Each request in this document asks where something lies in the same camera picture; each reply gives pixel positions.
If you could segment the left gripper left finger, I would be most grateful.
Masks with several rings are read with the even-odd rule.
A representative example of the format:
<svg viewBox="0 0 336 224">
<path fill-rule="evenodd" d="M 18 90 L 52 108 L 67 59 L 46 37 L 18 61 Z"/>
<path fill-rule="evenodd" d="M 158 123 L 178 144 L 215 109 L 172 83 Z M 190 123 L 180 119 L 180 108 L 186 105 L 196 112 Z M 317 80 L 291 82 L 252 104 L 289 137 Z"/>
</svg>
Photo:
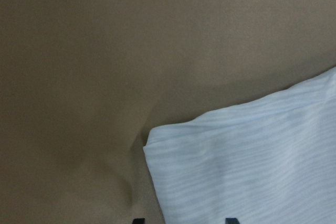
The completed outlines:
<svg viewBox="0 0 336 224">
<path fill-rule="evenodd" d="M 135 219 L 133 219 L 132 224 L 145 224 L 145 219 L 144 218 L 135 218 Z"/>
</svg>

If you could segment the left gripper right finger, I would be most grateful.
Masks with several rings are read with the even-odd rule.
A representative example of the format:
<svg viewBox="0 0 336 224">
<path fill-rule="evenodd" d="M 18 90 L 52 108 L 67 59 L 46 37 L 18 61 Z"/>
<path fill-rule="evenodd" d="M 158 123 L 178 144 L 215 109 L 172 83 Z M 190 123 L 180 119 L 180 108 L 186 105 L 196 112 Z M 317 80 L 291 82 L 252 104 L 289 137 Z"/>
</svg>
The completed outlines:
<svg viewBox="0 0 336 224">
<path fill-rule="evenodd" d="M 239 224 L 239 220 L 237 218 L 226 218 L 225 224 Z"/>
</svg>

